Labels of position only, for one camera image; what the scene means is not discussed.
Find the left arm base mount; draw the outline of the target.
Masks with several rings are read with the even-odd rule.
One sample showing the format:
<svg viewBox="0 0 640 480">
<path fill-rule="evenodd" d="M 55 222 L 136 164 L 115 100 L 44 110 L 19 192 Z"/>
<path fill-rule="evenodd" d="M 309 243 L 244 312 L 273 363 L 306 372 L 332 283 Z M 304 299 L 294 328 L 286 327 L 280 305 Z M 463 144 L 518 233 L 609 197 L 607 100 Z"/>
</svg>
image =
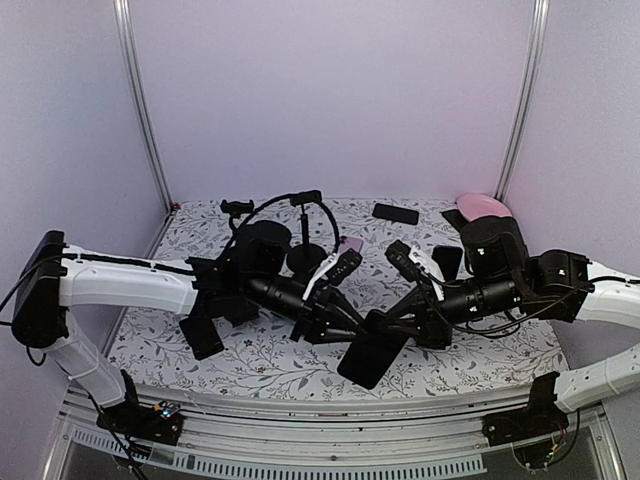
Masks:
<svg viewBox="0 0 640 480">
<path fill-rule="evenodd" d="M 127 438 L 176 446 L 184 416 L 168 404 L 147 407 L 131 400 L 100 408 L 97 426 Z"/>
</svg>

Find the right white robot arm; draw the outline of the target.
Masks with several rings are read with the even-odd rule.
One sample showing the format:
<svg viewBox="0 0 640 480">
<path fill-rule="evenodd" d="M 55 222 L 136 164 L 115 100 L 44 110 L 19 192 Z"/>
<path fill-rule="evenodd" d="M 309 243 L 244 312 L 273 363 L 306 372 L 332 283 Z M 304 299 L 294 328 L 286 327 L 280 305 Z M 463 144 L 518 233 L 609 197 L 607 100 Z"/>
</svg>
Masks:
<svg viewBox="0 0 640 480">
<path fill-rule="evenodd" d="M 410 282 L 405 300 L 375 321 L 378 334 L 433 340 L 447 333 L 496 338 L 530 320 L 553 321 L 570 369 L 533 380 L 517 427 L 537 436 L 556 415 L 639 387 L 639 279 L 567 250 L 529 254 L 512 217 L 483 217 L 460 231 L 468 278 L 445 274 L 457 262 L 424 256 L 402 241 L 388 260 Z"/>
</svg>

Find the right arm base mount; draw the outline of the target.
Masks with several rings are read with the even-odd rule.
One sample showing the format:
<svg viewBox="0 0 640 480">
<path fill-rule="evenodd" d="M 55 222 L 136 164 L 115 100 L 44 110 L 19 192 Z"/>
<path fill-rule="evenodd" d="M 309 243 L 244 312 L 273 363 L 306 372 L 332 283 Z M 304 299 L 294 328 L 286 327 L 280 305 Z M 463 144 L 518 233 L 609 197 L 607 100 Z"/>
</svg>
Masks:
<svg viewBox="0 0 640 480">
<path fill-rule="evenodd" d="M 488 414 L 482 419 L 482 434 L 490 446 L 547 435 L 541 443 L 516 447 L 513 451 L 516 461 L 528 470 L 551 465 L 569 427 L 567 414 L 555 404 L 559 376 L 558 372 L 551 372 L 536 378 L 524 407 Z"/>
</svg>

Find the blue-edged phone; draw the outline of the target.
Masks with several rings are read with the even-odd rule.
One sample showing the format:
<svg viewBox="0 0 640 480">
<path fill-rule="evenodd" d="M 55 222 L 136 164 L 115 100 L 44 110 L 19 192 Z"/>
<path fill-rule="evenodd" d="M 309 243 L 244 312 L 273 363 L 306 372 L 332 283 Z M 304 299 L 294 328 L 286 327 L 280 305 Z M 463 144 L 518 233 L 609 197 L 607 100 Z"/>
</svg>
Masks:
<svg viewBox="0 0 640 480">
<path fill-rule="evenodd" d="M 440 267 L 446 282 L 452 282 L 457 278 L 462 256 L 463 250 L 457 246 L 438 245 L 434 247 L 432 259 Z"/>
</svg>

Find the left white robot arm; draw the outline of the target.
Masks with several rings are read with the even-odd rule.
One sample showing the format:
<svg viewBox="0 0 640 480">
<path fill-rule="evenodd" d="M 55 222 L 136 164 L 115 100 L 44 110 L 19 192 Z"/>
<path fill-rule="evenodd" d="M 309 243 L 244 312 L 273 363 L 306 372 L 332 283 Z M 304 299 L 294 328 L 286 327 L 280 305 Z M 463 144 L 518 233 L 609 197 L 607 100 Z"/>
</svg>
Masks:
<svg viewBox="0 0 640 480">
<path fill-rule="evenodd" d="M 13 337 L 52 358 L 128 434 L 148 426 L 130 376 L 115 369 L 81 330 L 70 308 L 117 306 L 161 310 L 180 316 L 194 357 L 223 351 L 214 319 L 234 325 L 269 310 L 294 323 L 292 339 L 311 344 L 365 337 L 364 321 L 338 290 L 361 263 L 349 249 L 334 251 L 303 277 L 284 277 L 291 233 L 282 224 L 258 221 L 237 227 L 215 259 L 152 261 L 111 256 L 66 243 L 47 232 L 10 291 Z"/>
</svg>

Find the black folding stand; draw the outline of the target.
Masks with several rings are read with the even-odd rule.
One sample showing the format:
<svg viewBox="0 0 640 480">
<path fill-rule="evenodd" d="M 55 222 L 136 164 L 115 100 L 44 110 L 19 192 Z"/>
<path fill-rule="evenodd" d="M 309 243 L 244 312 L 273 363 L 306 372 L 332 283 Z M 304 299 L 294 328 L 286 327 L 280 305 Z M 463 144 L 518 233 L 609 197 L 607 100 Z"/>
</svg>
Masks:
<svg viewBox="0 0 640 480">
<path fill-rule="evenodd" d="M 233 327 L 238 327 L 246 322 L 259 317 L 259 306 L 246 299 L 229 300 L 222 317 Z"/>
</svg>

